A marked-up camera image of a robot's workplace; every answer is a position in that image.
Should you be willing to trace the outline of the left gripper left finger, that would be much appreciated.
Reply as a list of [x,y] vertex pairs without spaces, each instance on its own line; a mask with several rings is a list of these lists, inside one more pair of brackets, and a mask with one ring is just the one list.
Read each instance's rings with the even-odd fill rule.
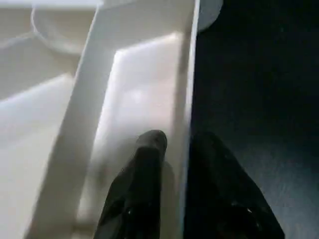
[[161,175],[167,137],[161,130],[141,134],[134,153],[115,177],[94,233],[96,239],[158,239]]

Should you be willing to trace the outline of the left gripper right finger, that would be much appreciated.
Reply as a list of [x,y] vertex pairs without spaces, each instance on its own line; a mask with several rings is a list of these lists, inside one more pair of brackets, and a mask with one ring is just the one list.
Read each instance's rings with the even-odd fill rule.
[[283,239],[263,193],[229,148],[212,132],[189,146],[185,239]]

